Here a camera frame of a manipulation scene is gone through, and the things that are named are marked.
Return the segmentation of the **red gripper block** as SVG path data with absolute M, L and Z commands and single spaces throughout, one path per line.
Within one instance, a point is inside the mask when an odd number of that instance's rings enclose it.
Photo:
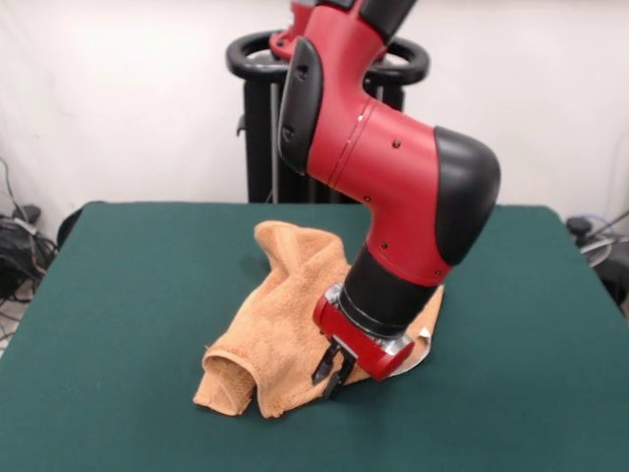
M 325 388 L 326 399 L 333 399 L 339 393 L 355 363 L 371 378 L 380 381 L 401 367 L 415 345 L 407 334 L 387 339 L 362 330 L 341 310 L 341 293 L 341 288 L 328 288 L 316 303 L 313 314 L 314 323 L 328 339 L 329 346 L 312 374 L 312 384 L 320 384 L 330 375 L 338 352 L 348 355 L 340 369 L 330 376 Z

